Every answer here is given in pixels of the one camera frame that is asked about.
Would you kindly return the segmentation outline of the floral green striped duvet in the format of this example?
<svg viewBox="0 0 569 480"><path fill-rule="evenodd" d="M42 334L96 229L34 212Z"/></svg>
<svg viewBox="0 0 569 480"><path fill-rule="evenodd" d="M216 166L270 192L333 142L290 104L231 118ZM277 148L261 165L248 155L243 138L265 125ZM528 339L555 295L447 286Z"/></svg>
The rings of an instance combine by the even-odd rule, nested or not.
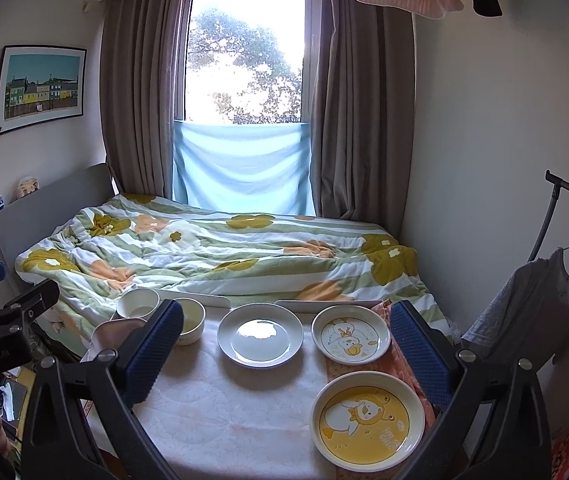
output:
<svg viewBox="0 0 569 480"><path fill-rule="evenodd" d="M164 197L118 194L49 228L14 260L24 281L50 278L60 300L45 330L83 353L135 287L252 302L408 300L447 339L452 326L418 274L417 252L377 224L230 214Z"/></svg>

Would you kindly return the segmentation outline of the left white table rail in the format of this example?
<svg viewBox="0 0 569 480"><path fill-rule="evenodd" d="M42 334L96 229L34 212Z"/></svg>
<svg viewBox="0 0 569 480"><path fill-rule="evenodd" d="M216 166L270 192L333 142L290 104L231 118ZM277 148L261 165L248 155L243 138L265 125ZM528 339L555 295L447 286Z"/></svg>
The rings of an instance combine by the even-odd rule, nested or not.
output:
<svg viewBox="0 0 569 480"><path fill-rule="evenodd" d="M199 301L206 308L230 309L231 302L224 296L197 294L196 292L178 292L177 290L158 289L156 291L162 300L191 299Z"/></svg>

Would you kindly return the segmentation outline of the brown curtain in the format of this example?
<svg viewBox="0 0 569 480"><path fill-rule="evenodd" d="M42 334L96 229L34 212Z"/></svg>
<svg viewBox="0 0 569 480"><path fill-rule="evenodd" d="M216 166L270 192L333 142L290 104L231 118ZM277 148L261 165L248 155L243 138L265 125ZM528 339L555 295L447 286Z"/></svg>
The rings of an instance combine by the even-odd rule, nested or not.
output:
<svg viewBox="0 0 569 480"><path fill-rule="evenodd" d="M356 0L321 0L312 113L317 214L399 235L415 124L414 20Z"/></svg>
<svg viewBox="0 0 569 480"><path fill-rule="evenodd" d="M100 115L123 193L173 194L175 81L184 0L106 0Z"/></svg>

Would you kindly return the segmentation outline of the right brown curtain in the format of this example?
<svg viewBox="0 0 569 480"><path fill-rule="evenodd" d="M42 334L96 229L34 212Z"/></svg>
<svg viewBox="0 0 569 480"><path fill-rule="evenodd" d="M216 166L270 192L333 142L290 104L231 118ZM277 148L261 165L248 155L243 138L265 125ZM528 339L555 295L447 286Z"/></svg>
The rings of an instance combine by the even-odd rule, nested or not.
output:
<svg viewBox="0 0 569 480"><path fill-rule="evenodd" d="M356 0L321 0L312 113L317 214L399 235L415 124L414 20Z"/></svg>

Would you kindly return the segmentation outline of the framed houses picture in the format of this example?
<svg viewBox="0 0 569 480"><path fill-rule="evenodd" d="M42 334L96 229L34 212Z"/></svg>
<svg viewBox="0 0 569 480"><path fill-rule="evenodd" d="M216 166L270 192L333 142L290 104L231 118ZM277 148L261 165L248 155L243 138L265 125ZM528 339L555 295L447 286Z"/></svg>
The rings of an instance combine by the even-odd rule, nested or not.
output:
<svg viewBox="0 0 569 480"><path fill-rule="evenodd" d="M0 58L0 136L84 115L87 51L16 44Z"/></svg>

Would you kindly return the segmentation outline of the orange floral cloth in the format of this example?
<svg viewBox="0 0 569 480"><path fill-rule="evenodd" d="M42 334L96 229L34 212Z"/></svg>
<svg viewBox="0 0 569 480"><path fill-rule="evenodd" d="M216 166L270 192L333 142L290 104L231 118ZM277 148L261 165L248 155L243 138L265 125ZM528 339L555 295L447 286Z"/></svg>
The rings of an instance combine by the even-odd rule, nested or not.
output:
<svg viewBox="0 0 569 480"><path fill-rule="evenodd" d="M425 434L427 434L435 422L434 409L431 403L427 399L425 392L422 390L418 379L416 378L413 370L409 366L405 356L395 339L391 340L390 348L385 352L380 359L367 363L365 365L358 366L346 366L343 364L335 363L328 358L326 361L326 372L327 372L327 382L345 375L350 372L357 372L358 370L374 370L375 372L382 372L388 375L392 375L397 379L405 382L406 385L414 390L417 394L423 411L425 411L426 423L425 423ZM375 474L356 474L356 472L350 472L344 470L340 467L335 467L335 478L343 479L392 479L396 472L401 469L402 466L396 466L387 471L376 472Z"/></svg>

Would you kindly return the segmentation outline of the large yellow bear plate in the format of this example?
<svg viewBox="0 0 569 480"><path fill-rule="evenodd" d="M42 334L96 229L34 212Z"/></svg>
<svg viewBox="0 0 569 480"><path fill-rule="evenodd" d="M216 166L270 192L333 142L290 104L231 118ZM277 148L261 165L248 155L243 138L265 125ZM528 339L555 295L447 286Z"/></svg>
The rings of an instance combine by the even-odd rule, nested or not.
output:
<svg viewBox="0 0 569 480"><path fill-rule="evenodd" d="M330 463L373 474L403 463L420 443L426 423L419 396L403 380L360 370L324 386L309 427L317 451Z"/></svg>

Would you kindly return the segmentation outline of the window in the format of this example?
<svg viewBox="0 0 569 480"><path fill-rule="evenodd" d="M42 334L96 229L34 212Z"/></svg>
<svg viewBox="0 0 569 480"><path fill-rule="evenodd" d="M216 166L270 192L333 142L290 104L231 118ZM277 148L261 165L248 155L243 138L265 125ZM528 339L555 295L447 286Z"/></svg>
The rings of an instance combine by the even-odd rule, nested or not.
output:
<svg viewBox="0 0 569 480"><path fill-rule="evenodd" d="M311 118L319 0L184 0L175 117L200 125Z"/></svg>

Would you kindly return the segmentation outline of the white ribbed bowl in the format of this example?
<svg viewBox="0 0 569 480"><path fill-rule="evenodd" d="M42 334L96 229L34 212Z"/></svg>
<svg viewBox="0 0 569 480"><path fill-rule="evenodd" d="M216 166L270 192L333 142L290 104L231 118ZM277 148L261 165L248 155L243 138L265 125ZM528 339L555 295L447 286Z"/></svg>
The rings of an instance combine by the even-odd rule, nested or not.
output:
<svg viewBox="0 0 569 480"><path fill-rule="evenodd" d="M125 292L117 301L116 314L120 318L148 321L159 304L160 296L154 289L134 288Z"/></svg>

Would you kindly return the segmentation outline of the grey hanging garment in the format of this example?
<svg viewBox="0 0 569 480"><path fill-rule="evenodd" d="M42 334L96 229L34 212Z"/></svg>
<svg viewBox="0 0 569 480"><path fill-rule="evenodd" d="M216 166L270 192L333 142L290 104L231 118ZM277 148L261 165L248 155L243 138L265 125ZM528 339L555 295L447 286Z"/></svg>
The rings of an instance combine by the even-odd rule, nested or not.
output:
<svg viewBox="0 0 569 480"><path fill-rule="evenodd" d="M540 370L569 346L565 251L520 266L461 336L463 348L484 362L529 360Z"/></svg>

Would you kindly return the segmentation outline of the cream yellow bowl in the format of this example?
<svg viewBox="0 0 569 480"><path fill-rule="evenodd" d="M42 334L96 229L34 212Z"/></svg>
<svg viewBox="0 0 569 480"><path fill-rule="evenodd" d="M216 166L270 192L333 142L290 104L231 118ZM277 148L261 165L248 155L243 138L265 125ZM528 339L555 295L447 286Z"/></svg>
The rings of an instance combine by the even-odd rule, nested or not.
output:
<svg viewBox="0 0 569 480"><path fill-rule="evenodd" d="M176 340L176 346L188 346L197 342L204 332L206 311L203 304L196 299L179 298L184 324Z"/></svg>

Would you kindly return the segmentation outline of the plain white plate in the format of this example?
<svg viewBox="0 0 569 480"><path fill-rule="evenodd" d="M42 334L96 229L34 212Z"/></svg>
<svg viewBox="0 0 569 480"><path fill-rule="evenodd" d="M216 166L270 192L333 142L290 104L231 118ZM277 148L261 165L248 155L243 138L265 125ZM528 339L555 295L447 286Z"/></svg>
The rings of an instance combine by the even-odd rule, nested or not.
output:
<svg viewBox="0 0 569 480"><path fill-rule="evenodd" d="M287 308L266 302L231 309L217 330L222 353L254 370L268 370L290 361L302 348L303 340L300 319Z"/></svg>

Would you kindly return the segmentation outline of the white table rail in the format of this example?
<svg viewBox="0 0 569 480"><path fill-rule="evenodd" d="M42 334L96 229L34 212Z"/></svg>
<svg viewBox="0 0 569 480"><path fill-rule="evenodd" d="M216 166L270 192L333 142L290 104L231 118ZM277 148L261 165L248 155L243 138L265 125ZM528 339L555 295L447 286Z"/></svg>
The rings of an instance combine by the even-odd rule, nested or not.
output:
<svg viewBox="0 0 569 480"><path fill-rule="evenodd" d="M317 314L322 310L335 306L358 306L371 309L381 304L382 300L278 300L277 306L289 309L294 313Z"/></svg>
<svg viewBox="0 0 569 480"><path fill-rule="evenodd" d="M197 294L196 292L178 292L177 290L158 289L156 291L162 300L191 299L199 301L206 308L230 309L231 302L224 296Z"/></svg>

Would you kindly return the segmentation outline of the small duck pattern plate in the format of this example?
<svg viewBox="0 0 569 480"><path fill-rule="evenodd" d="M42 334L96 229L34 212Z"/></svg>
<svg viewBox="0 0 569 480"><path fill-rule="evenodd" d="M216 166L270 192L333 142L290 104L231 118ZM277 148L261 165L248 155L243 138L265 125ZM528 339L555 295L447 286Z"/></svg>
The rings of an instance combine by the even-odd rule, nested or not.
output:
<svg viewBox="0 0 569 480"><path fill-rule="evenodd" d="M347 366L376 361L391 346L388 323L355 304L336 304L319 312L312 322L312 336L327 359Z"/></svg>

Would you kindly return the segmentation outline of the right white table rail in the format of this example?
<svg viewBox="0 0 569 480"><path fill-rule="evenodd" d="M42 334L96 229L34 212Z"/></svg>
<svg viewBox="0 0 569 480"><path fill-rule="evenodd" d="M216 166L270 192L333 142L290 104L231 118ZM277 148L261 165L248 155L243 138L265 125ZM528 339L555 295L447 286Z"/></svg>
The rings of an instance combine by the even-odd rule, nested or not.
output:
<svg viewBox="0 0 569 480"><path fill-rule="evenodd" d="M322 310L335 306L358 306L371 309L381 304L382 300L278 300L277 306L289 309L294 313L317 314Z"/></svg>

